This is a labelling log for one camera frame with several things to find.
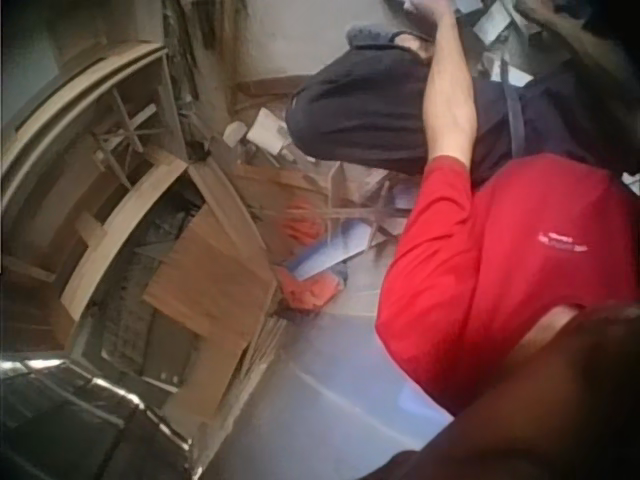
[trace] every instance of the gray floor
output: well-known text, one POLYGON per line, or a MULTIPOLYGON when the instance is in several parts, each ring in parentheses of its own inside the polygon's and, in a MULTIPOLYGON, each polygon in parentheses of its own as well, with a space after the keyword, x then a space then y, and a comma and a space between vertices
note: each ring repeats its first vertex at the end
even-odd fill
POLYGON ((349 264, 349 283, 321 315, 291 329, 202 478, 347 480, 419 449, 449 416, 419 392, 374 332, 393 246, 349 264))

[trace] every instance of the red t-shirt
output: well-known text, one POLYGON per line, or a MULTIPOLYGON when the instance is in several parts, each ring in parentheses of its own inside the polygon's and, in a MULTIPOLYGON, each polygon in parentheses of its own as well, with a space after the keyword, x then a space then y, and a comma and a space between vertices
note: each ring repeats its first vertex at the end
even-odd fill
POLYGON ((378 335, 458 413, 552 308, 638 300, 637 215, 609 173, 556 155, 513 160, 475 195, 461 162, 436 158, 382 287, 378 335))

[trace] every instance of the black pants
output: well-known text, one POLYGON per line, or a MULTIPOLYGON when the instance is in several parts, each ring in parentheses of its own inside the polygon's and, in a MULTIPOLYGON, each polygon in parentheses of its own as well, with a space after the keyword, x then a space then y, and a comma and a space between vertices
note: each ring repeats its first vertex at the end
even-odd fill
MULTIPOLYGON (((340 160, 409 175, 422 172, 427 145, 422 100, 429 66, 395 45, 349 50, 314 75, 287 113, 293 142, 320 160, 340 160)), ((556 153, 622 174, 637 162, 598 127, 598 108, 569 63, 517 90, 525 156, 556 153)), ((507 105, 500 83, 474 79, 478 112, 472 182, 486 182, 511 158, 507 105)))

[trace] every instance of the red shirt sleeve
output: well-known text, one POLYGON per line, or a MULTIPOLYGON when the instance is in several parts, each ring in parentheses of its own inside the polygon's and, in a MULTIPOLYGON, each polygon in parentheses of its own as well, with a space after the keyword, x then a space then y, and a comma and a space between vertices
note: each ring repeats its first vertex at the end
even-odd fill
POLYGON ((395 362, 445 408, 477 280, 471 204, 468 169, 453 157, 433 159, 385 277, 376 322, 395 362))

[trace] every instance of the hand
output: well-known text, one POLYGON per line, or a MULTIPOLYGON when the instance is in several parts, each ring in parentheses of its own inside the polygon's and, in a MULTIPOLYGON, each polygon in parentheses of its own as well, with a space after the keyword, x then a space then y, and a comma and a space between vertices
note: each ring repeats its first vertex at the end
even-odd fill
POLYGON ((436 23, 455 18, 452 0, 406 0, 405 8, 431 17, 436 23))

